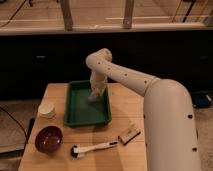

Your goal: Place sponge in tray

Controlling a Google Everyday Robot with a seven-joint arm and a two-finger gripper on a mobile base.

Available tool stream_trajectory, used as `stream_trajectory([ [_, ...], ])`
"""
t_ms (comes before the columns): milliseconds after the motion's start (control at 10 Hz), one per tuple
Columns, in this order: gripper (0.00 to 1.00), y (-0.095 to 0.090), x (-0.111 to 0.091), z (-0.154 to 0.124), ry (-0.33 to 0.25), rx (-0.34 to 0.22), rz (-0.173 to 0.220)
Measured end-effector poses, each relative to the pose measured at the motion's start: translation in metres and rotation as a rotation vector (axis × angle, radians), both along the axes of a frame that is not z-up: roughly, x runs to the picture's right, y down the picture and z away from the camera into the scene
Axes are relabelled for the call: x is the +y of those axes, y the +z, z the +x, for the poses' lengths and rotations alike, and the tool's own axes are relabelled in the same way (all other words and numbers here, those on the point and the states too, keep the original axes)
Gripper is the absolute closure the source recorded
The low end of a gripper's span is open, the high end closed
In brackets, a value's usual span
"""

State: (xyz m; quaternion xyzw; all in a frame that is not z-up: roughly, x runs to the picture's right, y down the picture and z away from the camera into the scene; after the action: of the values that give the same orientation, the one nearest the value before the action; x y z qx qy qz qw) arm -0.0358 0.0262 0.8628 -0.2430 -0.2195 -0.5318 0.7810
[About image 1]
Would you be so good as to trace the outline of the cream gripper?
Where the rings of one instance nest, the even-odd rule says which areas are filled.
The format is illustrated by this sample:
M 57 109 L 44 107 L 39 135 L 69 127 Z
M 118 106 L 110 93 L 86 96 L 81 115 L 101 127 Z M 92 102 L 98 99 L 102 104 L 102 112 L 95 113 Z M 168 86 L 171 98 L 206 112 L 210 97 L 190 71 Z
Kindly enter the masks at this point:
M 93 93 L 102 95 L 107 86 L 107 76 L 95 70 L 91 71 L 90 84 Z

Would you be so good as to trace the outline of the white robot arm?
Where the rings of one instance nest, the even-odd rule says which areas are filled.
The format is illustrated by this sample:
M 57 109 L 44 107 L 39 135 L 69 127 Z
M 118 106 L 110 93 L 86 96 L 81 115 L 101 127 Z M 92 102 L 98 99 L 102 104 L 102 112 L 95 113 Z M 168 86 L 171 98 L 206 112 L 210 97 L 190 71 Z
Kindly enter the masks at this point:
M 144 98 L 147 171 L 201 171 L 192 100 L 182 84 L 116 65 L 106 48 L 88 55 L 86 65 L 94 94 L 112 79 Z

